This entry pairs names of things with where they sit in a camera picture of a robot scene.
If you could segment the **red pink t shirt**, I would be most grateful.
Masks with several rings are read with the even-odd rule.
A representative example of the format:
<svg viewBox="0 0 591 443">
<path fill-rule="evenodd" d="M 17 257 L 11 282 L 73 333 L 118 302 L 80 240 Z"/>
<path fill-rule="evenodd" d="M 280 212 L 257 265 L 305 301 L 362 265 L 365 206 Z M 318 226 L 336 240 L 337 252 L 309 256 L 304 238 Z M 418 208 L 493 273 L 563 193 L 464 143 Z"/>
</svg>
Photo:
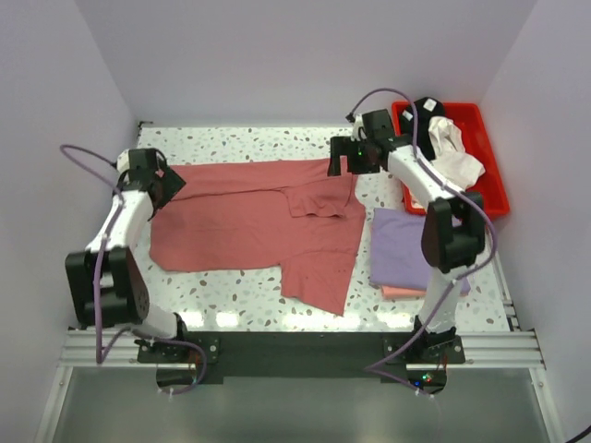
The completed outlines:
<svg viewBox="0 0 591 443">
<path fill-rule="evenodd" d="M 325 160 L 177 165 L 186 182 L 151 222 L 161 269 L 281 269 L 281 295 L 342 315 L 366 220 L 356 176 Z"/>
</svg>

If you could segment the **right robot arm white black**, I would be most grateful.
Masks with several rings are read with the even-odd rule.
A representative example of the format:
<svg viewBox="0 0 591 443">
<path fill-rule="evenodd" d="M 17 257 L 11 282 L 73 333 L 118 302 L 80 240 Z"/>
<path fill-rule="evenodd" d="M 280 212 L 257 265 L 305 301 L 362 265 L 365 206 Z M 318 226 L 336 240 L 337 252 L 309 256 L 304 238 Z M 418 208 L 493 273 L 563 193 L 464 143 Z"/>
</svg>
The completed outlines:
<svg viewBox="0 0 591 443">
<path fill-rule="evenodd" d="M 386 110 L 346 116 L 349 136 L 330 141 L 329 176 L 382 170 L 398 178 L 426 211 L 421 251 L 431 267 L 424 303 L 417 315 L 419 330 L 443 334 L 455 328 L 463 281 L 475 271 L 485 249 L 486 213 L 478 193 L 449 183 L 425 158 L 414 136 L 395 134 Z"/>
</svg>

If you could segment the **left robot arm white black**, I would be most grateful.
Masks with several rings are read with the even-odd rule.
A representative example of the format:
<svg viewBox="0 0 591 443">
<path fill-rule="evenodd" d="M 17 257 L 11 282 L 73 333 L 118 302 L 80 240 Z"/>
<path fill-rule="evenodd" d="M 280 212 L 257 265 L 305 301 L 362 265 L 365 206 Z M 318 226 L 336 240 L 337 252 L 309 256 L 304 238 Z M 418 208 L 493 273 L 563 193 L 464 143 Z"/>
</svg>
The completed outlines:
<svg viewBox="0 0 591 443">
<path fill-rule="evenodd" d="M 124 326 L 154 339 L 180 340 L 185 332 L 181 317 L 151 303 L 134 251 L 144 226 L 186 182 L 155 148 L 125 150 L 116 160 L 107 161 L 118 173 L 115 182 L 75 159 L 70 151 L 100 160 L 103 156 L 72 145 L 60 150 L 112 190 L 111 208 L 99 232 L 81 251 L 66 256 L 66 276 L 78 323 L 94 327 L 98 333 Z"/>
</svg>

